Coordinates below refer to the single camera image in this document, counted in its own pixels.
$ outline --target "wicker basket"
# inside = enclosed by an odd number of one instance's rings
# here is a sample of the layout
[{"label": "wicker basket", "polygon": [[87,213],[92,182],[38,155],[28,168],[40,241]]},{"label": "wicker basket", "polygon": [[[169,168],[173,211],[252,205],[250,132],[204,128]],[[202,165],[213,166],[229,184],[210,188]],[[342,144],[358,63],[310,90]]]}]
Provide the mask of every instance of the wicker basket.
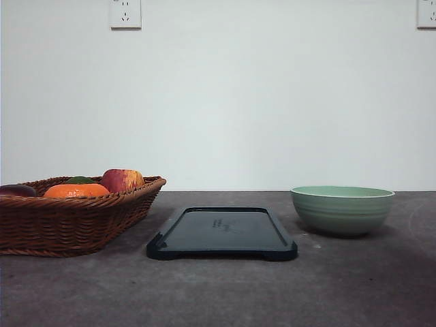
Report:
[{"label": "wicker basket", "polygon": [[[39,196],[69,177],[23,183]],[[0,254],[73,257],[95,253],[145,218],[166,180],[96,198],[0,197]]]}]

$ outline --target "green bowl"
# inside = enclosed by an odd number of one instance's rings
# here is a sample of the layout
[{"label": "green bowl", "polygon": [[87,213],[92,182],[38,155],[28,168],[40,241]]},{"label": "green bowl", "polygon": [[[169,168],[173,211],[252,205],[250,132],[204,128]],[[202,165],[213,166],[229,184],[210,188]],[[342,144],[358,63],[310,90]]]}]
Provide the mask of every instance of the green bowl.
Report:
[{"label": "green bowl", "polygon": [[291,190],[300,218],[309,226],[344,236],[366,234],[386,220],[394,192],[343,186],[308,186]]}]

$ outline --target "wall socket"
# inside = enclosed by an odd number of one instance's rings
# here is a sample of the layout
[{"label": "wall socket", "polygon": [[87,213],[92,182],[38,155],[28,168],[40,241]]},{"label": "wall socket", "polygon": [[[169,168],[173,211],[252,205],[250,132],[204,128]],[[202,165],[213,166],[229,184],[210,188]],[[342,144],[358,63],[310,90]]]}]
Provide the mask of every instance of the wall socket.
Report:
[{"label": "wall socket", "polygon": [[417,0],[417,28],[436,29],[436,0]]},{"label": "wall socket", "polygon": [[112,29],[140,29],[141,0],[109,0],[109,19]]}]

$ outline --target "gray table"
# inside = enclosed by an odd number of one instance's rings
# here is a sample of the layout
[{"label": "gray table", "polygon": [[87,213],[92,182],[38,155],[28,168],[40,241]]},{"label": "gray table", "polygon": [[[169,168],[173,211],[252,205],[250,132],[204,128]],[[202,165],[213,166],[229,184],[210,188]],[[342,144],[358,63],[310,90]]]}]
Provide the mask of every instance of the gray table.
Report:
[{"label": "gray table", "polygon": [[[290,262],[144,255],[182,206],[268,206]],[[2,326],[436,326],[436,192],[398,193],[378,231],[314,234],[288,192],[161,192],[148,217],[78,258],[0,257]]]}]

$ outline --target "black tray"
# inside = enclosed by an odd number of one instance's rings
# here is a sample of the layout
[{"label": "black tray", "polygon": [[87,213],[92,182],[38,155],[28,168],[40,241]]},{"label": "black tray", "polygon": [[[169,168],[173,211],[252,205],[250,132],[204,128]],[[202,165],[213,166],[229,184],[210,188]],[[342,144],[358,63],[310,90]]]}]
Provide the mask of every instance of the black tray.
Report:
[{"label": "black tray", "polygon": [[177,211],[146,246],[158,260],[198,255],[297,257],[297,245],[267,208],[193,207]]}]

